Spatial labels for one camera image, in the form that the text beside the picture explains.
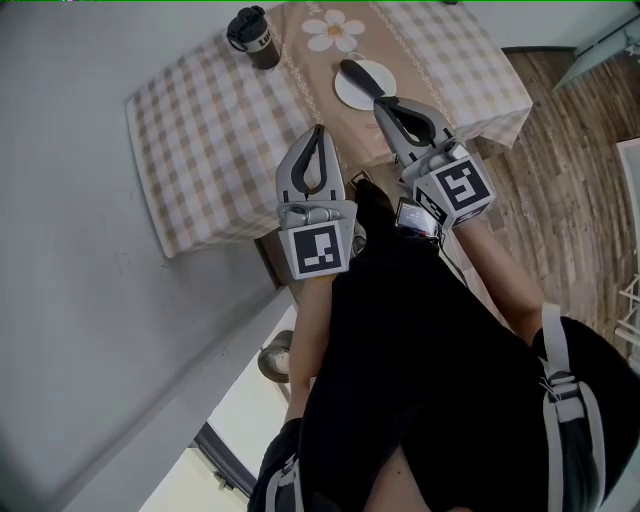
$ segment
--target mug lid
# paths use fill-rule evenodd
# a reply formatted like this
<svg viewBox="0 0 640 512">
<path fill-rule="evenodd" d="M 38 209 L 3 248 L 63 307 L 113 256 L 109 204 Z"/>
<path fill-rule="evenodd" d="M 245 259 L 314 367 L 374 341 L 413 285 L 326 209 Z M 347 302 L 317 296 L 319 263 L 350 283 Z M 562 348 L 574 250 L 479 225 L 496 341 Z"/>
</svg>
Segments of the mug lid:
<svg viewBox="0 0 640 512">
<path fill-rule="evenodd" d="M 238 15 L 231 20 L 227 28 L 227 39 L 236 47 L 239 43 L 244 47 L 244 43 L 254 41 L 267 30 L 267 20 L 264 19 L 264 9 L 258 5 L 244 7 L 240 9 Z"/>
</svg>

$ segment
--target black tumbler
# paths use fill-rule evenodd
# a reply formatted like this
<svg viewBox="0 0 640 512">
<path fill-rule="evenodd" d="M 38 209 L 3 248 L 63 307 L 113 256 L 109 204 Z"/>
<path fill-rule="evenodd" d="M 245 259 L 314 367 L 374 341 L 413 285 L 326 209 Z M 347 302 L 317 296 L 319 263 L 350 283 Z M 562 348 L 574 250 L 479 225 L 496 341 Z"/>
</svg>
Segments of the black tumbler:
<svg viewBox="0 0 640 512">
<path fill-rule="evenodd" d="M 227 39 L 236 50 L 249 55 L 258 69 L 271 69 L 280 60 L 264 19 L 264 9 L 257 5 L 240 9 L 229 23 Z"/>
</svg>

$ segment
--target checkered tablecloth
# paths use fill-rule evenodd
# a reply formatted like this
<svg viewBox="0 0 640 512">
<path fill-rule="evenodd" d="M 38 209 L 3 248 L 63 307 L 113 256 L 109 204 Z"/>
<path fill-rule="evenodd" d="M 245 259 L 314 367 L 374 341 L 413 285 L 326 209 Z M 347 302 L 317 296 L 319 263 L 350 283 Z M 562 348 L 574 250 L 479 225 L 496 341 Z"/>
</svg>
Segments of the checkered tablecloth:
<svg viewBox="0 0 640 512">
<path fill-rule="evenodd" d="M 531 100 L 463 5 L 388 2 L 362 9 L 385 20 L 425 81 L 430 79 L 457 135 L 514 142 Z M 275 170 L 323 113 L 282 39 L 274 40 L 281 62 L 261 72 L 219 34 L 159 73 L 127 104 L 138 172 L 168 257 L 258 238 L 278 226 Z"/>
</svg>

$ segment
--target wooden floor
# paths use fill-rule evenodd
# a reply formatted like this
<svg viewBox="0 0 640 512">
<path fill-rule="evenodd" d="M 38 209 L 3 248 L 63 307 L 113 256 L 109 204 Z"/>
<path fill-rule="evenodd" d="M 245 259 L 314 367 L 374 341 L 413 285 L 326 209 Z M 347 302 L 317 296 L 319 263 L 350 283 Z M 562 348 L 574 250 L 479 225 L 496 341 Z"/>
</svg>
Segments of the wooden floor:
<svg viewBox="0 0 640 512">
<path fill-rule="evenodd" d="M 617 57 L 552 92 L 573 62 L 570 53 L 508 58 L 534 107 L 512 149 L 476 141 L 497 192 L 485 220 L 540 280 L 550 301 L 623 350 L 613 335 L 624 306 L 618 290 L 637 271 L 637 256 L 615 143 L 640 136 L 640 64 Z M 373 170 L 372 176 L 395 192 L 396 172 L 387 167 Z M 288 269 L 285 262 L 282 270 L 278 243 L 277 237 L 265 239 L 269 259 L 281 274 Z M 456 254 L 471 289 L 495 310 L 459 246 Z"/>
</svg>

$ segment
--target cable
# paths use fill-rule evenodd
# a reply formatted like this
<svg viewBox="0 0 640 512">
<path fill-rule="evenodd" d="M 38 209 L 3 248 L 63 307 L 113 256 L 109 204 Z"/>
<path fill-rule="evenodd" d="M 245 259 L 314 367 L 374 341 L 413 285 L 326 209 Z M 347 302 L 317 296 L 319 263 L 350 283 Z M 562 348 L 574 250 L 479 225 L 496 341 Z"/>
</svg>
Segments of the cable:
<svg viewBox="0 0 640 512">
<path fill-rule="evenodd" d="M 451 258 L 449 258 L 449 256 L 447 255 L 447 253 L 444 250 L 444 239 L 446 238 L 447 234 L 444 231 L 440 232 L 440 236 L 438 237 L 438 245 L 440 246 L 440 250 L 442 251 L 442 254 L 444 255 L 445 258 L 447 258 L 447 261 L 449 262 L 449 264 L 456 269 L 456 272 L 458 272 L 458 275 L 460 276 L 460 279 L 462 280 L 462 282 L 464 283 L 464 285 L 469 288 L 469 283 L 467 283 L 466 278 L 464 277 L 464 274 L 462 273 L 462 270 L 460 270 L 458 268 L 458 265 L 456 265 Z"/>
</svg>

